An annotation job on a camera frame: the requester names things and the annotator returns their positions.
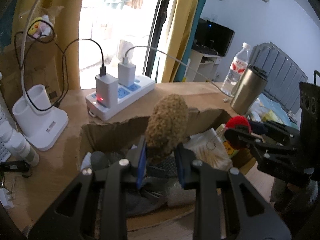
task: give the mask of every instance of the plastic bag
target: plastic bag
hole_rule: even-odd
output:
[[[35,39],[37,39],[41,35],[50,36],[52,34],[51,28],[46,23],[39,22],[39,21],[37,22],[37,20],[44,20],[48,24],[50,24],[52,27],[54,27],[55,18],[60,14],[62,9],[63,9],[63,6],[53,6],[48,9],[41,8],[41,7],[37,8],[31,19],[31,22],[30,22],[31,29],[29,30],[28,34],[33,36]],[[19,14],[18,28],[17,28],[19,31],[24,30],[29,13],[30,13],[30,10]],[[21,45],[21,40],[22,40],[22,34],[17,36],[17,39],[16,39],[17,46]]]
[[[257,100],[252,104],[250,108],[250,112],[252,114],[251,118],[254,118],[254,121],[266,122],[267,120],[272,120],[272,121],[284,124],[282,119],[274,111],[263,106],[259,98],[257,98]]]
[[[227,171],[232,167],[232,160],[213,128],[204,133],[192,135],[184,147],[192,150],[198,159],[208,163],[214,169]]]

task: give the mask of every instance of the white cable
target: white cable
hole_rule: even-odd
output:
[[[28,102],[28,104],[32,107],[31,103],[29,102],[28,100],[28,97],[26,95],[26,90],[24,89],[24,65],[23,65],[23,61],[24,61],[24,53],[25,53],[25,49],[26,49],[26,41],[27,41],[27,34],[28,34],[28,30],[30,28],[30,23],[31,23],[31,19],[32,19],[32,16],[39,4],[41,0],[36,0],[35,3],[33,4],[30,12],[29,12],[29,15],[28,15],[28,18],[27,18],[27,21],[26,21],[26,25],[25,25],[25,28],[24,28],[24,31],[23,31],[23,35],[22,35],[22,43],[21,43],[21,55],[20,55],[20,66],[21,66],[21,86],[22,86],[22,93],[23,93],[23,96],[25,97],[26,101]]]
[[[159,50],[159,49],[156,49],[156,48],[153,48],[153,47],[150,47],[150,46],[134,46],[134,47],[131,47],[130,49],[127,50],[127,52],[124,54],[124,59],[123,59],[123,63],[125,64],[125,61],[127,60],[127,56],[128,56],[128,52],[132,49],[135,49],[135,48],[147,48],[147,49],[151,49],[151,50],[154,50],[154,51],[159,51],[161,52],[162,54],[165,54],[167,57],[169,58],[172,58],[173,60],[175,60],[176,62],[180,63],[181,65],[187,67],[188,69],[191,69],[193,72],[196,72],[198,75],[204,77],[206,80],[209,80],[211,84],[213,84],[217,89],[219,89],[222,93],[224,93],[227,97],[230,97],[232,98],[231,96],[227,95],[225,92],[223,92],[221,90],[220,87],[218,87],[211,79],[207,78],[205,75],[202,75],[201,73],[199,73],[198,71],[194,70],[193,68],[189,67],[187,64],[184,64],[181,60],[178,60],[177,58],[175,57],[172,57],[170,55],[168,55],[167,53]]]

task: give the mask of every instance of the gray headboard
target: gray headboard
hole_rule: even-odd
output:
[[[294,114],[300,107],[300,81],[306,82],[307,75],[272,42],[253,48],[249,63],[267,72],[268,83],[263,94],[281,104]]]

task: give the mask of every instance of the tv stand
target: tv stand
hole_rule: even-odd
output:
[[[203,57],[208,58],[204,63],[201,62]],[[201,53],[194,49],[191,50],[189,58],[189,67],[211,80],[215,78],[217,68],[222,59],[221,56]],[[191,69],[187,69],[185,82],[206,82],[206,79]]]

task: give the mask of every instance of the red pom-pom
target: red pom-pom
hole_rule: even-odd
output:
[[[252,132],[251,130],[251,126],[250,123],[248,121],[248,119],[246,119],[244,116],[242,115],[238,115],[235,117],[230,118],[230,120],[226,123],[226,127],[227,128],[236,128],[237,125],[244,125],[247,126],[249,129],[249,133]]]

